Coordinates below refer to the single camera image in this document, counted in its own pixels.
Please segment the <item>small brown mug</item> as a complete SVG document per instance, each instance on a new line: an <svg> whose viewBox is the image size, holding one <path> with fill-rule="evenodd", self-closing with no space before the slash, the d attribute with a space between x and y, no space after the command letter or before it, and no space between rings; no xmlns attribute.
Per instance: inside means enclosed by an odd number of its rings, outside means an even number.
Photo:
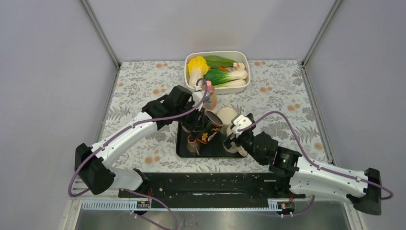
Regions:
<svg viewBox="0 0 406 230"><path fill-rule="evenodd" d="M195 139L194 137L192 137L191 135L189 135L187 137L187 150L191 153L195 153L197 156L200 155L199 149L200 149L200 143L197 141L197 139Z"/></svg>

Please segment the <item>black mug with orange flowers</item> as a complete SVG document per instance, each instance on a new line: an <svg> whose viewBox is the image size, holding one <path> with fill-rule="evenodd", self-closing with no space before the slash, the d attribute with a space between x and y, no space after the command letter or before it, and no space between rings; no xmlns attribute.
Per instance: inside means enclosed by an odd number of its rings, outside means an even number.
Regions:
<svg viewBox="0 0 406 230"><path fill-rule="evenodd" d="M213 137L220 132L223 123L220 120L220 118L216 115L211 110L206 110L205 111L205 116L204 116L204 127L206 131L206 141L199 141L202 144L207 144L210 142Z"/></svg>

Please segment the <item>cream seashell mug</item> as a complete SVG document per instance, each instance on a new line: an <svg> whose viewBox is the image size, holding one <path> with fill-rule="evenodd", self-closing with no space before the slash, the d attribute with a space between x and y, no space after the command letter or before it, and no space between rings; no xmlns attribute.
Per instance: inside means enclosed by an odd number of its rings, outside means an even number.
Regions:
<svg viewBox="0 0 406 230"><path fill-rule="evenodd" d="M238 146L236 141L236 136L235 134L230 134L226 137L226 139L223 141L223 147L227 152L230 153L238 153L241 157L246 157L248 153L241 147Z"/></svg>

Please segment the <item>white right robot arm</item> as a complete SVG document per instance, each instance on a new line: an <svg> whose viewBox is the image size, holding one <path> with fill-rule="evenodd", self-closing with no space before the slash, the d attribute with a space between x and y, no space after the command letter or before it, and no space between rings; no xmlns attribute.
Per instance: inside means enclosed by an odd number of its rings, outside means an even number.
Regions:
<svg viewBox="0 0 406 230"><path fill-rule="evenodd" d="M379 216L382 213L380 171L368 168L355 171L322 163L281 147L265 132L255 135L253 115L238 114L231 121L232 133L224 142L226 148L235 145L258 164L265 165L276 177L275 193L281 197L293 195L320 196L349 203L362 213Z"/></svg>

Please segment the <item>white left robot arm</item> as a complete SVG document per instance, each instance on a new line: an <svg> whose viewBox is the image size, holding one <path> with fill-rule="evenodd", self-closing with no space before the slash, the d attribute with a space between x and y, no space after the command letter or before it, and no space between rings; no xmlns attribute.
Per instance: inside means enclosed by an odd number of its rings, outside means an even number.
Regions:
<svg viewBox="0 0 406 230"><path fill-rule="evenodd" d="M77 146L75 172L68 186L69 196L77 197L87 191L99 195L109 188L130 190L137 197L146 195L149 185L136 170L115 168L113 164L133 145L162 127L199 115L206 95L202 91L171 92L148 102L131 122L106 139L89 147L84 143ZM75 194L72 188L77 178L87 188Z"/></svg>

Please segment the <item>large cream mug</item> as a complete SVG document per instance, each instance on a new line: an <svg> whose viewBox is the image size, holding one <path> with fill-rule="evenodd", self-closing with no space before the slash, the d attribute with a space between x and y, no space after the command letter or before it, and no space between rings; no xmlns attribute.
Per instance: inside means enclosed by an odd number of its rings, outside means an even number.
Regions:
<svg viewBox="0 0 406 230"><path fill-rule="evenodd" d="M223 126L220 130L222 134L226 134L227 128L232 125L232 120L238 115L237 111L231 107L221 108L216 115L220 118Z"/></svg>

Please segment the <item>black rectangular tray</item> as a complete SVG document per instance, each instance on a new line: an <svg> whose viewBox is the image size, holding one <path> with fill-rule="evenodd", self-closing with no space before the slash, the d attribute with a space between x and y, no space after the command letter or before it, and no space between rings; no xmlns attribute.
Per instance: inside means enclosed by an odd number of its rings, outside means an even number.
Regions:
<svg viewBox="0 0 406 230"><path fill-rule="evenodd" d="M187 137L190 134L183 131L181 124L177 127L177 139L176 139L176 154L181 158L214 158L214 159L242 159L238 153L227 152L223 147L223 141L226 136L222 133L218 133L214 139L212 139L208 144L200 143L200 155L197 156L195 153L191 153L187 150Z"/></svg>

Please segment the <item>orange bottle with pink cap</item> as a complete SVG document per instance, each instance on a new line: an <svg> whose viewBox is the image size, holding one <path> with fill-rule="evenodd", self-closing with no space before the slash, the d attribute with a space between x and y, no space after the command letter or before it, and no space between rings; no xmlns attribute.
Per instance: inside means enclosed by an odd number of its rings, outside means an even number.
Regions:
<svg viewBox="0 0 406 230"><path fill-rule="evenodd" d="M217 106L217 96L215 94L215 87L212 85L211 81L207 80L207 97L206 97L206 101L203 103L203 108L205 110L214 110Z"/></svg>

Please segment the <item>bok choy toy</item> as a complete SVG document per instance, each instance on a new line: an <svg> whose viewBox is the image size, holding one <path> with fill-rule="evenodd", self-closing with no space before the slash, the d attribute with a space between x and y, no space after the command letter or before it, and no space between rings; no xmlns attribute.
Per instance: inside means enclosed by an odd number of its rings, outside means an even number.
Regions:
<svg viewBox="0 0 406 230"><path fill-rule="evenodd" d="M226 71L223 69L211 69L204 78L206 81L210 81L213 86L222 85L234 80L245 80L248 73L242 70Z"/></svg>

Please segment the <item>mushroom toy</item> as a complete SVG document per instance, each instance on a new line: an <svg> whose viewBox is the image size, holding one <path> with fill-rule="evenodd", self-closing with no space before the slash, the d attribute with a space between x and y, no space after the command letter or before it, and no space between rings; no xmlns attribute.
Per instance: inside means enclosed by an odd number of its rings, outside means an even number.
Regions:
<svg viewBox="0 0 406 230"><path fill-rule="evenodd" d="M245 64L241 62L234 62L232 66L232 71L245 70Z"/></svg>

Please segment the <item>yellow napa cabbage toy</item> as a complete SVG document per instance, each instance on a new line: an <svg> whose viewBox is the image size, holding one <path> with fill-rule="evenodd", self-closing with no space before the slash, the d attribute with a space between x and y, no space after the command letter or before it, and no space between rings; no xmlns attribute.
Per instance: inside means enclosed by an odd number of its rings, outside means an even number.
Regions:
<svg viewBox="0 0 406 230"><path fill-rule="evenodd" d="M187 64L187 71L189 74L188 84L191 87L196 85L198 79L203 78L204 75L211 68L208 66L206 60L202 56L193 57Z"/></svg>

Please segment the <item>green leaf vegetable toy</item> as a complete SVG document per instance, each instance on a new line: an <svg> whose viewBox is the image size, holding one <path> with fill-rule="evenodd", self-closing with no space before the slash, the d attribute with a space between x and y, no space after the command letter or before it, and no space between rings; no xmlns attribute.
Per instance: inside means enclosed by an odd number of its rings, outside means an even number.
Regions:
<svg viewBox="0 0 406 230"><path fill-rule="evenodd" d="M232 67L233 64L236 62L235 60L216 55L204 56L203 58L205 59L206 64L212 69L216 69L219 67L229 68Z"/></svg>

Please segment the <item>white rectangular tub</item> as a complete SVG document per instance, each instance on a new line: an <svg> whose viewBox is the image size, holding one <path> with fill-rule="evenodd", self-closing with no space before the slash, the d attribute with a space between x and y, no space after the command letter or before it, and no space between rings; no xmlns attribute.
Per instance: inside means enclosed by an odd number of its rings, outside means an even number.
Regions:
<svg viewBox="0 0 406 230"><path fill-rule="evenodd" d="M231 59L231 60L234 60L237 62L241 62L245 65L245 70L248 73L247 78L245 79L244 85L232 86L232 87L220 87L220 88L216 87L215 88L216 94L230 94L230 93L242 92L250 85L250 82L251 82L250 67L249 67L247 57L242 52L239 52L239 51L207 51L207 52L191 53L186 57L185 64L184 64L184 82L185 82L187 88L189 88L192 91L194 90L194 88L188 84L190 76L187 71L187 64L189 63L189 61L196 56L205 57L205 56L212 56L212 55Z"/></svg>

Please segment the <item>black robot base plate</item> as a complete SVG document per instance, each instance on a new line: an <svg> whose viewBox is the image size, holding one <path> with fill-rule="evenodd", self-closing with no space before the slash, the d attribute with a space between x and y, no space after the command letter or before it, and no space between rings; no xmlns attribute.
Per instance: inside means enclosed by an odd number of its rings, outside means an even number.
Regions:
<svg viewBox="0 0 406 230"><path fill-rule="evenodd" d="M292 197L270 172L146 172L144 176L136 192L155 197L170 208L266 208L268 199Z"/></svg>

